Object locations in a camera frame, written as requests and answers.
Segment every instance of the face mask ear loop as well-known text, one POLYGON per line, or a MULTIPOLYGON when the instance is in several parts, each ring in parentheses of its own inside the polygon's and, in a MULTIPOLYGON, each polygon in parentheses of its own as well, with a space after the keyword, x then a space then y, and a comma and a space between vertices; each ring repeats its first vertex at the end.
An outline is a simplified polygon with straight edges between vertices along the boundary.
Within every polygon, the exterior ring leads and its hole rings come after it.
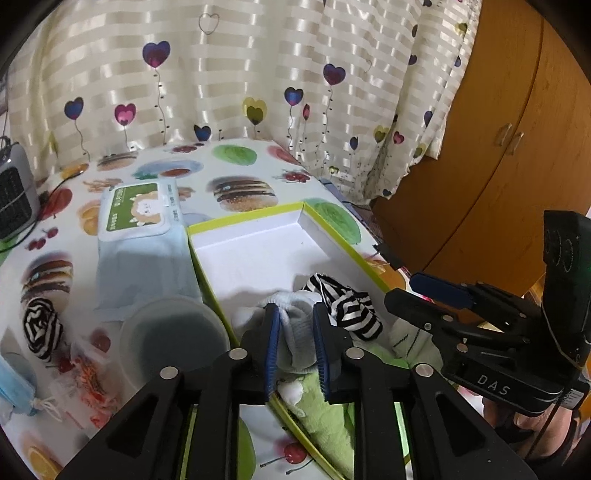
POLYGON ((47 397, 45 400, 33 398, 31 400, 31 407, 35 410, 45 410, 53 419, 62 421, 61 412, 56 406, 56 399, 54 397, 47 397))

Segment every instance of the blue face mask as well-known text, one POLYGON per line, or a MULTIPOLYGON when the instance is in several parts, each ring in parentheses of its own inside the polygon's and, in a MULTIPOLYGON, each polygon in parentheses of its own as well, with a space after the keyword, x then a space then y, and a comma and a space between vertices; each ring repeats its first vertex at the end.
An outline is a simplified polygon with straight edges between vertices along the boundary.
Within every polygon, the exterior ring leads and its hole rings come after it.
POLYGON ((14 413, 29 415, 33 410, 35 388, 0 355, 0 395, 14 405, 14 413))

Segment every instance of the striped sheer curtain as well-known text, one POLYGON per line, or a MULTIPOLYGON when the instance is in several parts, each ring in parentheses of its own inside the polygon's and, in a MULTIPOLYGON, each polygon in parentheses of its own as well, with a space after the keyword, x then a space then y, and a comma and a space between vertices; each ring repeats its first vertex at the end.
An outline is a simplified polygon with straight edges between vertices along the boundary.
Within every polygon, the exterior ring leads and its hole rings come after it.
POLYGON ((480 0, 65 0, 11 65, 36 177, 168 142, 275 140, 356 202, 442 126, 480 0))

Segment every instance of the gray electronic device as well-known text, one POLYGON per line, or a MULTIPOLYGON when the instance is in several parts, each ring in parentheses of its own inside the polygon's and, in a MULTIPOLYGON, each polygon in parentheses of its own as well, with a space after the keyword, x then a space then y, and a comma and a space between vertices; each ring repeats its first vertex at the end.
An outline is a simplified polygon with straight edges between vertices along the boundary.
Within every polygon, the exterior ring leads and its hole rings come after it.
POLYGON ((0 150, 0 241, 8 240, 32 225, 40 203, 24 148, 2 137, 0 150))

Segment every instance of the green label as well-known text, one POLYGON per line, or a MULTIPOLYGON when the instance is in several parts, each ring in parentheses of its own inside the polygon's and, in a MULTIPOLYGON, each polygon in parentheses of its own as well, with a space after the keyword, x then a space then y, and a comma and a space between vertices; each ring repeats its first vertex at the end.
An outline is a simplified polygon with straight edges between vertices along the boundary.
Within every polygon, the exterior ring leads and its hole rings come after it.
POLYGON ((121 187, 113 196, 107 231, 160 223, 162 212, 163 204, 156 183, 121 187))

